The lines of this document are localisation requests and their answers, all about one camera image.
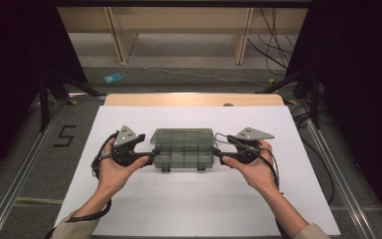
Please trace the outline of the aluminium floor rail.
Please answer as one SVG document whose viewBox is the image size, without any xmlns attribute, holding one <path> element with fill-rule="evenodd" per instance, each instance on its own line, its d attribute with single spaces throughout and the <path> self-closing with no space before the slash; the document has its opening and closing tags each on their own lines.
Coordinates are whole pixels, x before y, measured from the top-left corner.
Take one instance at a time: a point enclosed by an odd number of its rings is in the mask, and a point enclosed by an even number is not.
<svg viewBox="0 0 382 239">
<path fill-rule="evenodd" d="M 52 101 L 40 131 L 32 105 L 0 162 L 0 239 L 43 239 L 57 221 L 102 98 L 73 97 L 76 106 Z"/>
<path fill-rule="evenodd" d="M 307 121 L 309 132 L 318 148 L 321 156 L 324 159 L 326 168 L 329 170 L 331 177 L 335 182 L 336 189 L 338 190 L 342 201 L 348 211 L 350 218 L 361 239 L 376 239 L 372 226 L 361 208 L 360 203 L 355 198 L 352 190 L 349 187 L 342 171 L 340 170 L 335 158 L 327 145 L 321 131 L 315 127 L 311 119 Z"/>
</svg>

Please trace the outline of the person's left hand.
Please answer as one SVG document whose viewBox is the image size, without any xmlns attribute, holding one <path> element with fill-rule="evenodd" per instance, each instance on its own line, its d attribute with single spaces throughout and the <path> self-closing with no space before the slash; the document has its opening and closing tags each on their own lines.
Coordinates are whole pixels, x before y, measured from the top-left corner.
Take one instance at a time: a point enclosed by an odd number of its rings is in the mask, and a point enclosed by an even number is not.
<svg viewBox="0 0 382 239">
<path fill-rule="evenodd" d="M 102 159 L 95 195 L 100 200 L 109 200 L 121 190 L 133 172 L 144 166 L 148 160 L 148 156 L 143 156 L 129 166 L 121 166 L 111 157 Z"/>
</svg>

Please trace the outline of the black metal stand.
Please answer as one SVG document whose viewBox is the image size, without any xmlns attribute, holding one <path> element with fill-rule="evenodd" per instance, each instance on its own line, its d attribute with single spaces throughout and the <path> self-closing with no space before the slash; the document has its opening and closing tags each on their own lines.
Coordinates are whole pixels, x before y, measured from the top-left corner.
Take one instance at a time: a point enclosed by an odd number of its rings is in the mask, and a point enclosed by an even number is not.
<svg viewBox="0 0 382 239">
<path fill-rule="evenodd" d="M 296 86 L 292 92 L 296 99 L 303 99 L 306 96 L 310 97 L 310 118 L 316 128 L 318 124 L 318 103 L 319 103 L 319 75 L 312 68 L 304 68 L 297 70 L 288 76 L 284 77 L 277 84 L 273 84 L 261 91 L 261 94 L 272 94 L 276 90 L 284 87 L 290 82 L 296 82 Z"/>
<path fill-rule="evenodd" d="M 41 109 L 41 128 L 43 131 L 50 122 L 49 98 L 48 93 L 51 93 L 57 102 L 64 102 L 68 97 L 68 91 L 64 84 L 69 84 L 75 88 L 85 92 L 92 97 L 104 97 L 105 93 L 98 92 L 85 83 L 75 80 L 58 71 L 47 71 L 39 78 L 39 96 Z"/>
</svg>

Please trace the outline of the black curtain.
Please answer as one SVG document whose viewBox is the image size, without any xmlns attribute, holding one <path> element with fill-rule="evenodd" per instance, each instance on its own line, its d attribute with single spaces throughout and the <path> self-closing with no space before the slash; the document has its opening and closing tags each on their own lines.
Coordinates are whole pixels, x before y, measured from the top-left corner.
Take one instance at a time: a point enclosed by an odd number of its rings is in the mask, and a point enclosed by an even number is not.
<svg viewBox="0 0 382 239">
<path fill-rule="evenodd" d="M 382 0 L 308 0 L 288 72 L 316 65 L 324 97 L 382 203 Z"/>
<path fill-rule="evenodd" d="M 57 7 L 0 0 L 0 160 L 49 71 L 87 80 Z"/>
</svg>

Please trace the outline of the black metal frame bar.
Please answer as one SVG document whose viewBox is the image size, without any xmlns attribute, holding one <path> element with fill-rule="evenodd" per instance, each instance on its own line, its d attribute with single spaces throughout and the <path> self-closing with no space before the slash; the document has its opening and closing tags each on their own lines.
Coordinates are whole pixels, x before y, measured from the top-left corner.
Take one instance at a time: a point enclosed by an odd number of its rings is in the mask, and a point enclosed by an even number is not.
<svg viewBox="0 0 382 239">
<path fill-rule="evenodd" d="M 307 8 L 318 0 L 52 0 L 70 7 L 274 7 Z"/>
</svg>

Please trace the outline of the grey transparent plastic compartment box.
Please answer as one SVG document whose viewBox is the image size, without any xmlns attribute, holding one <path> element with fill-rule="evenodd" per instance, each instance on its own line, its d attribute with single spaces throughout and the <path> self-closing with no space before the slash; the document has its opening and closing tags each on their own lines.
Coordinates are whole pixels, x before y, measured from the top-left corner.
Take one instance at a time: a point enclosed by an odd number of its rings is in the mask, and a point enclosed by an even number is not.
<svg viewBox="0 0 382 239">
<path fill-rule="evenodd" d="M 214 135 L 210 128 L 158 128 L 150 143 L 160 150 L 154 165 L 164 172 L 172 168 L 213 167 Z"/>
</svg>

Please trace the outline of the white table mat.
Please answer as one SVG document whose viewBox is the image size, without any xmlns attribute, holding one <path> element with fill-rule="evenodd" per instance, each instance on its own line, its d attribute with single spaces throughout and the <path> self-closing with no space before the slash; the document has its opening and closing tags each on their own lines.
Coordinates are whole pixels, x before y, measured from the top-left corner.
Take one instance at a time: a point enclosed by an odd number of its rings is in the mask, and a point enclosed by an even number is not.
<svg viewBox="0 0 382 239">
<path fill-rule="evenodd" d="M 80 158 L 59 216 L 65 218 L 95 191 L 91 163 L 107 137 L 127 125 L 153 136 L 159 128 L 209 128 L 218 139 L 249 126 L 272 135 L 285 198 L 327 235 L 340 231 L 286 107 L 103 106 Z M 242 174 L 215 163 L 199 172 L 154 166 L 137 170 L 113 198 L 97 236 L 214 237 L 276 236 L 275 217 Z"/>
</svg>

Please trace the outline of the beige wooden desk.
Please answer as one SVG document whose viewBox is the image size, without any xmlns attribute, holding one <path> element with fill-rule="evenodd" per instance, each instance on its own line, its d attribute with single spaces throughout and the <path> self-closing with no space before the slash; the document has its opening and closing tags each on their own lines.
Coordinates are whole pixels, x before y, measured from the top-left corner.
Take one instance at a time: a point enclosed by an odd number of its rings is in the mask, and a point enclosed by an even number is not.
<svg viewBox="0 0 382 239">
<path fill-rule="evenodd" d="M 69 33 L 109 33 L 121 64 L 140 34 L 227 34 L 235 63 L 241 65 L 251 35 L 297 35 L 305 9 L 270 7 L 60 7 Z"/>
</svg>

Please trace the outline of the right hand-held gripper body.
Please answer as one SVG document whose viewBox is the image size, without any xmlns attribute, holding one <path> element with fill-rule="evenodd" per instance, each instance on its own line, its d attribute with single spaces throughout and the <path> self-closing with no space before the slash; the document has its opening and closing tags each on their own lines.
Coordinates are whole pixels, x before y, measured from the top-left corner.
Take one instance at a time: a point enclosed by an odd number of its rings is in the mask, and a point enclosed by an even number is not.
<svg viewBox="0 0 382 239">
<path fill-rule="evenodd" d="M 272 139 L 275 137 L 271 133 L 252 127 L 245 127 L 236 133 L 235 136 L 245 141 L 245 146 L 236 146 L 237 155 L 233 156 L 233 158 L 236 158 L 243 164 L 248 164 L 258 157 L 258 153 L 260 152 L 260 139 Z"/>
</svg>

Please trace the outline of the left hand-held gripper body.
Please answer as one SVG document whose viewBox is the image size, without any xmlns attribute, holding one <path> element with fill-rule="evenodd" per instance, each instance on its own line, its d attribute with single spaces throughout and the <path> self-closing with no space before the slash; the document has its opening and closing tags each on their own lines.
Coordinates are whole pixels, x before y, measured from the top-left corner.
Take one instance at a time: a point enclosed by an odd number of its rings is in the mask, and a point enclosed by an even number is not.
<svg viewBox="0 0 382 239">
<path fill-rule="evenodd" d="M 135 156 L 139 152 L 134 150 L 138 143 L 132 142 L 136 136 L 137 133 L 126 125 L 117 132 L 111 150 L 111 155 L 117 164 L 129 166 L 139 159 Z"/>
</svg>

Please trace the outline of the blue card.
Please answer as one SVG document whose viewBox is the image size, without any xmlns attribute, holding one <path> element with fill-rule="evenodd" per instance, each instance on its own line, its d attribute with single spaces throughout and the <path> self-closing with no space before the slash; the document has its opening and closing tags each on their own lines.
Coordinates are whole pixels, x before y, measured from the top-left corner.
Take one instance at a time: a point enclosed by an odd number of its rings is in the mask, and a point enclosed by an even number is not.
<svg viewBox="0 0 382 239">
<path fill-rule="evenodd" d="M 114 74 L 105 76 L 103 79 L 107 84 L 111 84 L 111 83 L 120 81 L 122 79 L 122 75 L 120 73 L 114 73 Z"/>
</svg>

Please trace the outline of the person's right hand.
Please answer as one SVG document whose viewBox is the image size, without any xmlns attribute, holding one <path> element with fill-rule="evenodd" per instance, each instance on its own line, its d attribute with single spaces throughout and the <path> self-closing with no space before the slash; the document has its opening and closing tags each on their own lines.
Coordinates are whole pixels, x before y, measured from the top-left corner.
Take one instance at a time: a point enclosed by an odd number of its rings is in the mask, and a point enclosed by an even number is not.
<svg viewBox="0 0 382 239">
<path fill-rule="evenodd" d="M 232 168 L 239 170 L 247 183 L 256 189 L 264 198 L 274 194 L 281 195 L 271 170 L 274 164 L 272 146 L 262 139 L 259 140 L 259 145 L 262 158 L 257 158 L 251 163 L 243 164 L 229 156 L 224 156 L 223 161 Z"/>
</svg>

